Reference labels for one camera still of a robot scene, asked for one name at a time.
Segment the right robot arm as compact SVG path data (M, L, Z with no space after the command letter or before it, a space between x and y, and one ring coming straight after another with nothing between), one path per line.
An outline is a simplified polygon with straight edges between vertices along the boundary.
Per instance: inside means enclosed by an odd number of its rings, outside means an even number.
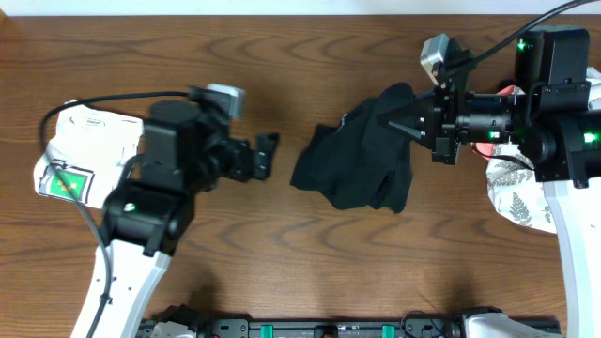
M427 40L421 63L433 88L378 118L389 130L455 163L467 143L514 142L532 163L555 222L569 337L600 333L600 114L586 77L590 36L569 25L528 24L516 45L513 95L477 94L467 80L479 58L455 40Z

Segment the black t-shirt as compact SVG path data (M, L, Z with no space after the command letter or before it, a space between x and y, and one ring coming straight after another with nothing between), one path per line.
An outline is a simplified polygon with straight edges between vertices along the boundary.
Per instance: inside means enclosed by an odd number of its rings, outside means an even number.
M410 140L380 126L378 117L412 102L410 85L398 83L343 114L337 127L316 125L290 185L320 192L340 210L402 212L412 180Z

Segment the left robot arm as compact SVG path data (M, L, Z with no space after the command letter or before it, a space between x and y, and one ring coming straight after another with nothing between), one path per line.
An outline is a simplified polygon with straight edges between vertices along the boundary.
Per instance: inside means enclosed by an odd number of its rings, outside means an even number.
M75 337L133 337L148 302L191 224L195 197L219 178L265 180L280 136L255 137L255 149L229 135L230 118L214 103L163 100L144 122L145 150L126 165L103 203L101 243Z

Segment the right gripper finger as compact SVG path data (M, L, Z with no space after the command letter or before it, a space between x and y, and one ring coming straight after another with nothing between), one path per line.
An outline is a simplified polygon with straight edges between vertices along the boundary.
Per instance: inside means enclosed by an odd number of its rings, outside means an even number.
M393 108L387 108L377 117L378 123L421 123L431 114L435 103L432 91L405 96L403 101L397 100Z
M422 132L406 125L402 125L393 121L388 122L388 126L392 127L396 130L402 131L406 135L412 137L413 139L420 140L423 136Z

